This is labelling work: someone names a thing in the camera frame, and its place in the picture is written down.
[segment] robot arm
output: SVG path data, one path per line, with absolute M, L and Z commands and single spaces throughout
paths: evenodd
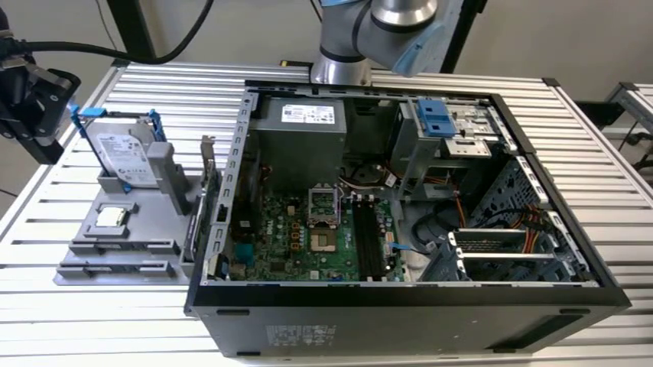
M 0 9 L 0 41 L 12 39 Z M 0 60 L 0 134 L 15 139 L 40 164 L 55 164 L 63 153 L 59 123 L 80 79 L 62 70 L 44 70 L 28 54 Z
M 435 52 L 437 0 L 322 0 L 322 40 L 311 81 L 369 85 L 370 60 L 414 76 Z

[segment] white label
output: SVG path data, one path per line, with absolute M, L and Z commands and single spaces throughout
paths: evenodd
M 98 141 L 119 179 L 134 187 L 156 185 L 139 139 L 131 135 L 98 134 Z
M 267 325 L 270 346 L 330 346 L 335 325 Z
M 397 182 L 397 176 L 394 174 L 389 174 L 387 175 L 387 179 L 386 179 L 386 186 L 387 187 L 394 187 L 395 186 L 395 182 Z
M 286 105 L 282 122 L 301 124 L 335 124 L 335 109 L 333 106 Z

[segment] white wall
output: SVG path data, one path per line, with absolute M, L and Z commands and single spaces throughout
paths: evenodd
M 158 55 L 188 33 L 204 0 L 140 0 Z M 321 24 L 310 0 L 218 0 L 179 61 L 270 63 L 311 61 Z
M 652 0 L 490 0 L 457 73 L 556 77 L 573 98 L 653 82 Z
M 122 47 L 104 0 L 100 4 L 114 39 Z M 111 47 L 94 0 L 0 0 L 0 6 L 18 38 L 30 41 L 83 42 Z M 35 58 L 43 68 L 66 70 L 82 78 L 78 103 L 83 103 L 95 90 L 112 61 L 108 57 L 78 53 L 38 53 Z M 38 164 L 22 146 L 0 138 L 0 187 L 19 193 L 36 168 Z M 0 216 L 12 201 L 14 198 L 0 194 Z

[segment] barcode sticker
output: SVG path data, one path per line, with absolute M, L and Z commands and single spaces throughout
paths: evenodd
M 282 122 L 334 125 L 335 109 L 333 106 L 286 105 L 282 112 Z

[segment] ram slot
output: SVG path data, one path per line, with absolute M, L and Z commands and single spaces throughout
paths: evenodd
M 367 201 L 353 204 L 354 237 L 357 240 L 358 273 L 361 280 L 371 278 L 381 281 L 383 273 L 383 254 L 378 242 L 377 216 L 374 203 Z

